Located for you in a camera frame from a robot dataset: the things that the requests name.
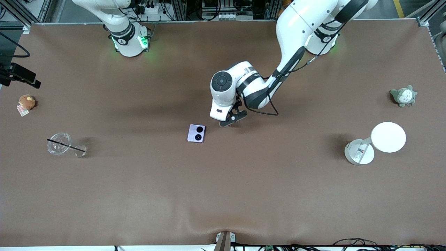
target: brown plush toy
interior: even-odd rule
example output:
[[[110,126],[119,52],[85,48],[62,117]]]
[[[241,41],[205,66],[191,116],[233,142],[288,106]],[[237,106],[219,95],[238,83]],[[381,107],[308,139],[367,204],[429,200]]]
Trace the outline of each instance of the brown plush toy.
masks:
[[[21,96],[19,99],[19,103],[23,108],[29,110],[31,110],[36,105],[36,101],[29,94]]]

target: round white lamp head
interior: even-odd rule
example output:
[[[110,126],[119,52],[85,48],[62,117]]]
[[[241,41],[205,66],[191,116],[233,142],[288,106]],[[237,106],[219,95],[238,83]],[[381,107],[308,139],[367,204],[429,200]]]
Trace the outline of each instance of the round white lamp head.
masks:
[[[370,138],[376,149],[387,153],[399,151],[406,143],[404,129],[393,122],[383,122],[375,126]]]

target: black straw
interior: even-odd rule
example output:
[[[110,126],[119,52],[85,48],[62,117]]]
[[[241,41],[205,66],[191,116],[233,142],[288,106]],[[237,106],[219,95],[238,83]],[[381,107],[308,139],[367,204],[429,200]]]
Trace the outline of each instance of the black straw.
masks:
[[[63,145],[63,146],[67,146],[67,147],[69,147],[69,148],[76,149],[76,150],[81,151],[81,152],[85,152],[84,150],[81,150],[81,149],[79,149],[79,148],[72,147],[72,146],[66,145],[66,144],[64,144],[64,143],[60,143],[60,142],[54,141],[54,140],[49,139],[49,138],[47,138],[46,140],[51,141],[51,142],[53,142],[53,143],[57,143],[57,144],[59,144],[59,145]]]

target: smartphone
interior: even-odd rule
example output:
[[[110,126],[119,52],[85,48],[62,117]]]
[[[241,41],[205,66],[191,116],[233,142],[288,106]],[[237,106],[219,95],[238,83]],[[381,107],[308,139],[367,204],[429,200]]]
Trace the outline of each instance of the smartphone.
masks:
[[[206,127],[204,125],[190,125],[187,141],[203,143],[205,130]]]

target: black round joint cover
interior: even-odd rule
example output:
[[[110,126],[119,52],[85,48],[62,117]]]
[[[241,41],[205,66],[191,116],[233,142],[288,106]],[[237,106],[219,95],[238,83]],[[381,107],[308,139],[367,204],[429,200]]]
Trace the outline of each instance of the black round joint cover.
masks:
[[[232,85],[232,77],[225,71],[217,72],[212,78],[212,88],[217,92],[224,92]]]

